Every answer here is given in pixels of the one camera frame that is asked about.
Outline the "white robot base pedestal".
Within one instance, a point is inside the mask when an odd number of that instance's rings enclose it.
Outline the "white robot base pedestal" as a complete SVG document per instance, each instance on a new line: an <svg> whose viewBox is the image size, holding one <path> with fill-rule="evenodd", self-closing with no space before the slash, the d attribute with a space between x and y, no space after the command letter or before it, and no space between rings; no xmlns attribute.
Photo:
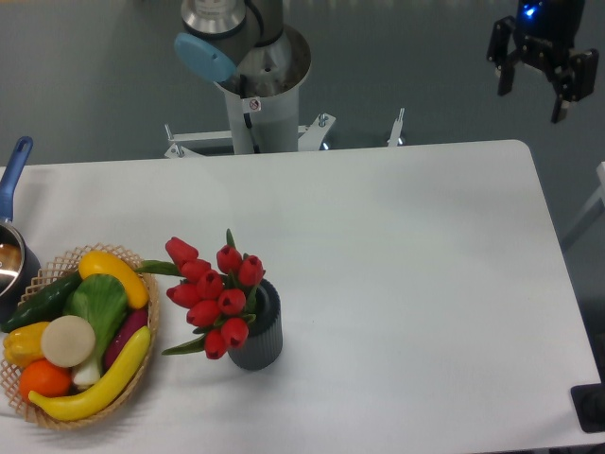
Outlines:
<svg viewBox="0 0 605 454"><path fill-rule="evenodd" d="M275 96L224 95L236 155L298 151L299 87Z"/></svg>

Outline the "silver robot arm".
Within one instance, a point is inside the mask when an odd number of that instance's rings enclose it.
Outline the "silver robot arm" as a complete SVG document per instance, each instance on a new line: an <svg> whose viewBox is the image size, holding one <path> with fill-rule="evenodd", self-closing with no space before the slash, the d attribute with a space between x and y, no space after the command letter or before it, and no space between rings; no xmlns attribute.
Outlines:
<svg viewBox="0 0 605 454"><path fill-rule="evenodd" d="M519 63L544 74L556 99L553 123L566 117L570 104L589 96L595 87L599 53L575 47L584 11L582 1L520 1L516 13L496 21L486 58L498 76L497 93L508 94ZM219 84L236 80L236 92L249 91L251 79L244 60L285 36L280 1L184 1L184 31L175 40L181 61L196 75Z"/></svg>

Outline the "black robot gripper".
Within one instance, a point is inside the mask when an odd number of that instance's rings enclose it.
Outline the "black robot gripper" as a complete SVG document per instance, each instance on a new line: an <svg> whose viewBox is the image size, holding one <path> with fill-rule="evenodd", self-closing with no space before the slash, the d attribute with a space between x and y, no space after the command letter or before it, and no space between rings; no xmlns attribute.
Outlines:
<svg viewBox="0 0 605 454"><path fill-rule="evenodd" d="M518 61L554 74L552 123L563 121L572 103L593 93L599 52L574 51L584 6L584 1L519 1L515 19L507 16L493 24L486 58L495 66L499 96L512 90ZM512 34L515 50L510 53Z"/></svg>

